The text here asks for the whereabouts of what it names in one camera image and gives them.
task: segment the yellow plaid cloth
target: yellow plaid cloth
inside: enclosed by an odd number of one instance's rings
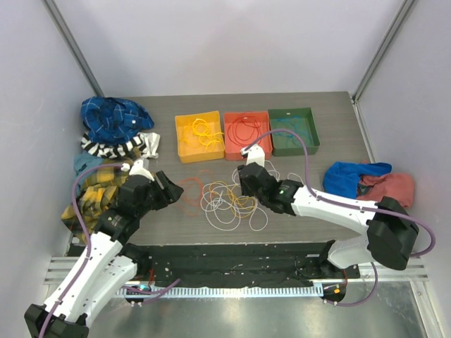
[[[128,163],[131,167],[133,161],[141,156],[141,151],[135,147],[128,153],[128,156],[122,158],[121,163]],[[102,164],[116,162],[106,159]],[[106,167],[98,169],[83,182],[78,199],[78,208],[90,234],[94,230],[100,214],[116,205],[118,188],[127,177],[128,172],[122,171],[120,168]],[[86,242],[72,204],[65,209],[61,220],[77,238]]]

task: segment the green tray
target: green tray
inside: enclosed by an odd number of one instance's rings
[[[307,153],[314,155],[320,142],[311,108],[270,109],[269,125],[271,130],[289,129],[296,132],[307,146]],[[271,134],[274,156],[304,155],[300,142],[288,133]]]

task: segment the yellow string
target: yellow string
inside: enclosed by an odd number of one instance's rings
[[[190,131],[193,135],[197,136],[197,142],[199,142],[199,144],[193,145],[188,142],[186,137],[183,137],[180,141],[186,143],[190,148],[198,148],[200,146],[205,146],[206,151],[213,151],[216,143],[224,145],[224,140],[222,137],[224,133],[211,132],[209,124],[203,118],[197,118],[187,127],[185,127],[184,132],[185,135],[187,134],[187,131],[188,132]]]
[[[233,190],[236,187],[239,187],[238,184],[233,185],[231,188],[228,187],[228,184],[225,183],[224,181],[215,181],[213,183],[211,183],[209,185],[209,191],[210,191],[210,200],[212,200],[211,195],[215,194],[215,195],[220,195],[218,192],[214,192],[213,189],[211,188],[212,185],[214,184],[219,184],[222,188],[225,188],[227,190],[226,192],[226,196],[230,199],[230,203],[236,204],[238,205],[241,209],[253,209],[257,206],[257,200],[253,197],[248,197],[248,196],[237,196],[235,195],[235,192],[233,192]],[[249,200],[252,202],[252,205],[250,206],[246,206],[246,204],[249,202]],[[235,215],[238,218],[246,218],[246,217],[250,217],[251,213],[248,213],[247,215],[239,215],[236,213],[234,208],[230,208],[231,211],[233,212],[233,215]]]

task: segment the red tray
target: red tray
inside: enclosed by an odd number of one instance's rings
[[[228,161],[243,160],[240,150],[269,130],[267,111],[224,113],[225,159]],[[271,136],[268,135],[261,139],[259,145],[265,152],[265,159],[268,160],[273,150]]]

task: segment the red cloth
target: red cloth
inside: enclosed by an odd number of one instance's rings
[[[415,184],[409,174],[363,175],[360,184],[372,187],[368,193],[357,197],[361,201],[380,202],[388,196],[400,202],[403,208],[414,203]]]

